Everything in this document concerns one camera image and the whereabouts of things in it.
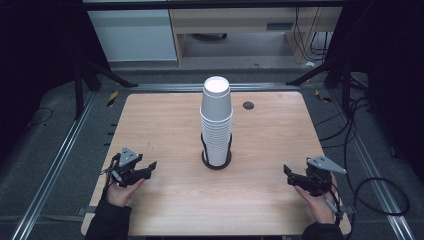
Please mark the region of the black wire cup holder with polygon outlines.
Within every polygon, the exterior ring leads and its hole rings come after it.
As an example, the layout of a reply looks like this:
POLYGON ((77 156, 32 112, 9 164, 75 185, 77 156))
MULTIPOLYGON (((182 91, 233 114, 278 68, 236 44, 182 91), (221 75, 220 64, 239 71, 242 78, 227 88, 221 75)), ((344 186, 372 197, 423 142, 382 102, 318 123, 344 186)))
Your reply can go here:
POLYGON ((224 144, 214 145, 207 143, 204 137, 201 137, 203 151, 201 154, 203 164, 212 170, 221 170, 226 168, 232 159, 231 145, 232 137, 224 144))

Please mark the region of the yellow black tape strip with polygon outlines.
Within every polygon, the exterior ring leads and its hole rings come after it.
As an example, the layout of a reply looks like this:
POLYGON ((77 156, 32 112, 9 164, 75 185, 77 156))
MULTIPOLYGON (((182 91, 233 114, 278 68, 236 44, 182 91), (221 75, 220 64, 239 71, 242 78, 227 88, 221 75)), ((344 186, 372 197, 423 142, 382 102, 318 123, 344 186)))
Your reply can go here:
POLYGON ((113 91, 112 93, 111 93, 111 95, 110 95, 110 97, 109 97, 109 100, 108 100, 108 102, 107 102, 107 107, 111 107, 111 106, 113 106, 113 104, 114 104, 114 102, 115 102, 115 100, 116 100, 116 98, 117 98, 117 96, 118 96, 118 91, 113 91))
POLYGON ((317 89, 314 90, 314 95, 315 95, 315 97, 317 99, 319 99, 322 102, 325 102, 325 103, 331 103, 332 102, 331 98, 329 98, 329 97, 322 97, 321 94, 320 94, 320 92, 317 89))

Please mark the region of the black curtain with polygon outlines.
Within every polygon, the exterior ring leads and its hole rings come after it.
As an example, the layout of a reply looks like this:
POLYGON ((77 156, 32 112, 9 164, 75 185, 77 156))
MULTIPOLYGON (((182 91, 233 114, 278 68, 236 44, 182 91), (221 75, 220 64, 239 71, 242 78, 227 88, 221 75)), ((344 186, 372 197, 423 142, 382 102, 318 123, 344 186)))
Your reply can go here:
POLYGON ((424 0, 350 0, 328 56, 368 76, 390 141, 424 183, 424 0))
POLYGON ((109 64, 83 0, 0 0, 0 164, 43 95, 88 60, 109 64))

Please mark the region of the person's right hand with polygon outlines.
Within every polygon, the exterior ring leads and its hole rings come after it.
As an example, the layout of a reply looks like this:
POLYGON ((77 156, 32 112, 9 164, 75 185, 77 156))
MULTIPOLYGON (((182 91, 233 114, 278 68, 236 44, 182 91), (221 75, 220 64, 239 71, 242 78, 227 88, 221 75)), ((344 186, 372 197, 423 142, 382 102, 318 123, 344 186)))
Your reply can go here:
POLYGON ((320 224, 334 224, 336 216, 332 210, 335 200, 330 192, 314 197, 299 186, 295 186, 296 192, 306 201, 315 221, 320 224))

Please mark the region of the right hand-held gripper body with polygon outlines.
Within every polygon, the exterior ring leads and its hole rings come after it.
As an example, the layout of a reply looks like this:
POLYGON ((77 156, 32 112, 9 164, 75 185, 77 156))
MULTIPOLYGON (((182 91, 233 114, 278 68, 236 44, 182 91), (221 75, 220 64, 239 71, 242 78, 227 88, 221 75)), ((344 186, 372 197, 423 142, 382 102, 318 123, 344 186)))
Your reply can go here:
POLYGON ((307 180, 310 184, 307 191, 314 197, 320 196, 331 190, 333 173, 347 173, 345 168, 326 156, 308 158, 306 163, 307 180))

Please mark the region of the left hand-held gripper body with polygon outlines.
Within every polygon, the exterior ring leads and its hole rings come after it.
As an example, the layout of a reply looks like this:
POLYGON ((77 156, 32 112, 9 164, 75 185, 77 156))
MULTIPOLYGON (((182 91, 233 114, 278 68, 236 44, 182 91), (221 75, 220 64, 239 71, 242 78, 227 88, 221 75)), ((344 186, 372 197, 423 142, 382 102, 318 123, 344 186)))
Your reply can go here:
POLYGON ((130 172, 136 171, 135 166, 142 160, 143 155, 138 154, 127 147, 113 157, 114 164, 111 174, 121 187, 127 187, 126 179, 130 172))

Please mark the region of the aluminium rail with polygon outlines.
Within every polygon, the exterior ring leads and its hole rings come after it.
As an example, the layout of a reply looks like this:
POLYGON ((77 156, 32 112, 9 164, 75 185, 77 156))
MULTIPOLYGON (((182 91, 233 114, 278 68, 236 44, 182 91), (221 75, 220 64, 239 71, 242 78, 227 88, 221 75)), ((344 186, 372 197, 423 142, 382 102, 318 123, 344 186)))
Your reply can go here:
POLYGON ((62 171, 64 164, 77 140, 77 137, 90 113, 93 101, 98 95, 97 92, 90 91, 87 99, 83 102, 83 110, 81 115, 73 121, 63 143, 61 144, 52 165, 45 175, 40 187, 38 188, 31 204, 20 218, 16 229, 13 232, 11 240, 27 240, 40 213, 62 171))
MULTIPOLYGON (((132 91, 143 93, 177 93, 177 92, 201 92, 202 84, 139 84, 131 87, 132 91)), ((268 92, 268 91, 297 91, 298 86, 286 85, 285 83, 232 83, 231 91, 236 92, 268 92)))
POLYGON ((352 145, 367 175, 367 177, 362 180, 358 186, 353 187, 350 181, 351 172, 347 173, 346 179, 349 185, 349 189, 353 194, 353 203, 356 204, 358 202, 365 202, 364 199, 361 199, 359 197, 360 189, 365 184, 370 184, 372 186, 374 194, 376 195, 379 201, 381 208, 377 209, 376 207, 371 207, 369 204, 365 204, 365 207, 376 213, 385 215, 398 240, 416 240, 415 235, 413 234, 409 224, 407 223, 406 218, 404 217, 404 215, 410 209, 410 200, 408 196, 393 181, 382 177, 376 165, 374 164, 368 150, 366 149, 365 144, 363 143, 360 135, 356 132, 354 114, 355 111, 358 109, 357 104, 359 102, 360 99, 350 104, 350 109, 352 110, 351 116, 347 116, 342 110, 342 106, 339 103, 335 103, 338 113, 341 115, 343 122, 347 126, 347 132, 342 144, 343 164, 345 168, 348 168, 347 147, 349 145, 352 145), (401 195, 404 197, 404 208, 401 208, 396 202, 395 196, 391 192, 391 188, 396 188, 397 191, 400 192, 401 195))

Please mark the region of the black metal stand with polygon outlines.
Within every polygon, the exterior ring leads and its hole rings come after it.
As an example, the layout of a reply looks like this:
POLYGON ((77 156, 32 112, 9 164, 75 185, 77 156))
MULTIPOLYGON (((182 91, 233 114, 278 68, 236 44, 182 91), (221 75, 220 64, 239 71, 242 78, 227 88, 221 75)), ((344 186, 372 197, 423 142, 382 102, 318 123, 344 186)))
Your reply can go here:
POLYGON ((299 86, 322 72, 327 73, 327 77, 324 81, 324 85, 327 88, 333 88, 338 83, 342 84, 342 110, 347 116, 351 116, 352 110, 350 109, 350 92, 353 76, 351 71, 351 64, 346 59, 332 58, 330 60, 326 60, 323 64, 310 70, 296 80, 287 82, 287 85, 299 86))
POLYGON ((137 84, 122 79, 118 75, 114 74, 111 70, 108 70, 105 67, 92 61, 83 61, 78 63, 74 69, 76 120, 82 116, 84 111, 83 83, 86 83, 90 91, 98 91, 101 87, 100 80, 97 78, 98 74, 106 76, 110 80, 125 88, 137 87, 137 84))

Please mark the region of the stack of white cups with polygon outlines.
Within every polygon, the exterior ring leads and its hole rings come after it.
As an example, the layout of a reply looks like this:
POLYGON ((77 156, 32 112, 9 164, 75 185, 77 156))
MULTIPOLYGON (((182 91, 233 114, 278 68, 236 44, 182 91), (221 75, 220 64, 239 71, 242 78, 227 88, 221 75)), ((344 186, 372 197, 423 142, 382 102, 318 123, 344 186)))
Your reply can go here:
POLYGON ((214 145, 224 144, 232 137, 232 115, 223 121, 211 121, 201 115, 201 137, 204 137, 207 143, 214 145))

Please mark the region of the white cabinet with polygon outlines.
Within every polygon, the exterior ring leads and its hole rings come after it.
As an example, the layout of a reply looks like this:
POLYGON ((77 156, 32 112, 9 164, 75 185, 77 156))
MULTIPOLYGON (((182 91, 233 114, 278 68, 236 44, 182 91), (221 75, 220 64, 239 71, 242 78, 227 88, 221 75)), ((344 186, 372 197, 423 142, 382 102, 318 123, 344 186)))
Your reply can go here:
POLYGON ((167 10, 89 11, 109 62, 175 61, 167 10))

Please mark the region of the person's left hand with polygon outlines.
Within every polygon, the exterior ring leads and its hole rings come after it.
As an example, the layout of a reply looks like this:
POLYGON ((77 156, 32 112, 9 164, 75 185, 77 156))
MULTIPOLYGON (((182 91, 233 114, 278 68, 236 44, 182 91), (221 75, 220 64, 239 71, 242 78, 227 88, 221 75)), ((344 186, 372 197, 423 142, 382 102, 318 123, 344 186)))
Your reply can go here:
POLYGON ((121 187, 118 183, 112 183, 106 193, 106 201, 114 206, 125 207, 136 192, 144 183, 144 179, 138 180, 128 187, 121 187))

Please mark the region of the light wooden desk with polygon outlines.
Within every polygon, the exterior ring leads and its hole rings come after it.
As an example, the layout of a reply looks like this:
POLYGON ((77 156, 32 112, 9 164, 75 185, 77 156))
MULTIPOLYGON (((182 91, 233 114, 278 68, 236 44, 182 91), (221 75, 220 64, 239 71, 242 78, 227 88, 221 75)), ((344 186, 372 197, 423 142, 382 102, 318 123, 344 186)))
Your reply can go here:
POLYGON ((174 44, 182 61, 187 34, 284 32, 295 62, 306 60, 316 32, 333 32, 342 7, 170 10, 174 44))

